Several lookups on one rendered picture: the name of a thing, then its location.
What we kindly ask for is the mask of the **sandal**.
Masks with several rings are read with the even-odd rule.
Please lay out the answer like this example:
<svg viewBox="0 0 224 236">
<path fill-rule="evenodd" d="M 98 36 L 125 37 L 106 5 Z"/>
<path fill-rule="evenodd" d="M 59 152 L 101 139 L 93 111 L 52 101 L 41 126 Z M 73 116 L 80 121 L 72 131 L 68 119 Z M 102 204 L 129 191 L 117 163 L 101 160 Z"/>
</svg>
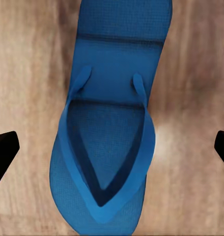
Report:
<svg viewBox="0 0 224 236">
<path fill-rule="evenodd" d="M 50 160 L 52 197 L 81 236 L 131 236 L 155 149 L 147 110 L 172 0 L 81 0 Z"/>
</svg>

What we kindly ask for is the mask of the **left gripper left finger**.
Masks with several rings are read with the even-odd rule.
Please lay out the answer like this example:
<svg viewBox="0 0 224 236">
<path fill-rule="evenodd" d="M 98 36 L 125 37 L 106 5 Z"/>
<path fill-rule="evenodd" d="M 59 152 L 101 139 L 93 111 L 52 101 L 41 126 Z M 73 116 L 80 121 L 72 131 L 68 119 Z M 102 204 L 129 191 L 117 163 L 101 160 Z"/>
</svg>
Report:
<svg viewBox="0 0 224 236">
<path fill-rule="evenodd" d="M 0 134 L 0 181 L 20 149 L 16 131 Z"/>
</svg>

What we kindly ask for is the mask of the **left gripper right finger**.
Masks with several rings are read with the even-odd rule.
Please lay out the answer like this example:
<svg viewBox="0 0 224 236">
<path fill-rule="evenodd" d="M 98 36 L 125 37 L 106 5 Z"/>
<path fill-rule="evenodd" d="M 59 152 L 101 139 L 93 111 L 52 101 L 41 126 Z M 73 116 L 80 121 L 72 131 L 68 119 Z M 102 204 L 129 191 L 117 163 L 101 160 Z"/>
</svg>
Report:
<svg viewBox="0 0 224 236">
<path fill-rule="evenodd" d="M 214 148 L 224 162 L 224 131 L 217 133 Z"/>
</svg>

